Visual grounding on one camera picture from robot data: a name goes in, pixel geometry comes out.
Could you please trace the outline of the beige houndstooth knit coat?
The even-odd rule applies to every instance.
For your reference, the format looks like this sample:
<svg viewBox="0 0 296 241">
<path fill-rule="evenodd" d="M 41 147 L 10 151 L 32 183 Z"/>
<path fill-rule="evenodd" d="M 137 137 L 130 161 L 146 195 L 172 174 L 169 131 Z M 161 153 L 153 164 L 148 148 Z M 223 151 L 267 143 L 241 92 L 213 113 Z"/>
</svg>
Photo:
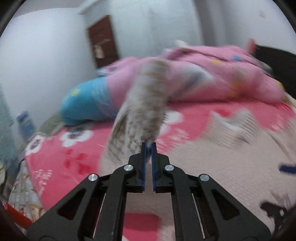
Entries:
<svg viewBox="0 0 296 241">
<path fill-rule="evenodd" d="M 137 153 L 142 142 L 151 144 L 161 135 L 169 121 L 167 70 L 162 60 L 151 60 L 139 69 L 115 119 L 100 173 L 111 173 L 127 162 L 128 155 Z M 212 112 L 205 136 L 176 144 L 170 156 L 189 174 L 211 174 L 273 231 L 273 240 L 295 240 L 295 205 L 290 203 L 295 181 L 277 170 L 280 160 L 295 165 L 295 119 L 264 131 L 246 109 L 232 118 Z M 287 209 L 281 225 L 275 226 L 260 208 L 263 202 Z"/>
</svg>

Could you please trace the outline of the dark brown wooden door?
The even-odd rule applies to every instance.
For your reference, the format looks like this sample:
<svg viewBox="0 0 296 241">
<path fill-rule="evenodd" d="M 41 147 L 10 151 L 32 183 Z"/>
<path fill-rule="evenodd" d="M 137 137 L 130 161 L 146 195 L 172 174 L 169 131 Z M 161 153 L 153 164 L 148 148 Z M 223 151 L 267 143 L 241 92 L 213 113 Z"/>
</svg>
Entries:
<svg viewBox="0 0 296 241">
<path fill-rule="evenodd" d="M 87 28 L 95 66 L 101 68 L 119 59 L 111 15 L 106 15 Z"/>
</svg>

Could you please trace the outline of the pink floral bed sheet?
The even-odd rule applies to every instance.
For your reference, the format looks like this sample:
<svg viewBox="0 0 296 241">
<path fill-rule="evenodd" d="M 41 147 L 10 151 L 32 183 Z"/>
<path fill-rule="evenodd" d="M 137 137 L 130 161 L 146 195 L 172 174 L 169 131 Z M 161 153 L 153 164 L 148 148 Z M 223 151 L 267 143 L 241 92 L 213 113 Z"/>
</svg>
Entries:
<svg viewBox="0 0 296 241">
<path fill-rule="evenodd" d="M 295 119 L 292 107 L 284 102 L 268 105 L 246 99 L 228 103 L 174 103 L 167 110 L 169 121 L 158 137 L 157 149 L 174 164 L 170 151 L 176 144 L 204 137 L 210 113 L 230 118 L 243 109 L 254 115 L 264 131 L 274 131 L 278 125 Z M 52 138 L 37 136 L 33 140 L 26 150 L 26 163 L 41 199 L 40 205 L 32 206 L 33 218 L 52 208 L 89 174 L 104 175 L 99 169 L 111 130 L 111 122 L 93 122 L 65 128 Z M 278 171 L 281 164 L 288 165 L 288 162 L 280 160 Z"/>
</svg>

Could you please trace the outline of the black bed headboard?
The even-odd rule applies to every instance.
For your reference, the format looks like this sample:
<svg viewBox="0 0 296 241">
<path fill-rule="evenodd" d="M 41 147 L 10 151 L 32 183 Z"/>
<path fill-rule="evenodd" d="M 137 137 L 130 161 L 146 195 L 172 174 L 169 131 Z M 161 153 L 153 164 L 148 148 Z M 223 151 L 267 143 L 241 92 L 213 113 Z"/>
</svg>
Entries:
<svg viewBox="0 0 296 241">
<path fill-rule="evenodd" d="M 281 49 L 257 45 L 254 56 L 272 68 L 274 78 L 281 82 L 286 92 L 295 99 L 295 54 Z"/>
</svg>

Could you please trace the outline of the teal patterned hanging cloth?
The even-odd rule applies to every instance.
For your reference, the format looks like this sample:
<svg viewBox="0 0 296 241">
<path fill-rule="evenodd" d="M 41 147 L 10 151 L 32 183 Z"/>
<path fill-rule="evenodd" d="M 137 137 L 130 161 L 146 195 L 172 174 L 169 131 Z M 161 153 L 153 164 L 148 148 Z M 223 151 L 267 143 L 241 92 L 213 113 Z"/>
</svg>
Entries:
<svg viewBox="0 0 296 241">
<path fill-rule="evenodd" d="M 10 166 L 11 162 L 13 162 L 18 157 L 18 152 L 15 147 L 15 140 L 13 137 L 13 132 L 11 130 L 14 121 L 11 117 L 11 112 L 4 97 L 2 87 L 0 103 L 1 162 L 4 164 L 5 167 L 8 167 Z"/>
</svg>

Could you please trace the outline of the pink and blue quilt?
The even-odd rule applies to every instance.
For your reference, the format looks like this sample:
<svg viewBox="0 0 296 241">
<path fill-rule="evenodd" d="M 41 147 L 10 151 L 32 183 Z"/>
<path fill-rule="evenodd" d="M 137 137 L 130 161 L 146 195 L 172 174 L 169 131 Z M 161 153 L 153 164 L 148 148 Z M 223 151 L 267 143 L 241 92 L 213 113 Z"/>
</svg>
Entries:
<svg viewBox="0 0 296 241">
<path fill-rule="evenodd" d="M 221 101 L 244 96 L 265 103 L 283 100 L 283 85 L 246 50 L 234 46 L 187 46 L 165 51 L 170 101 Z M 139 69 L 150 57 L 126 57 L 99 68 L 98 77 L 68 91 L 61 117 L 69 126 L 115 118 Z"/>
</svg>

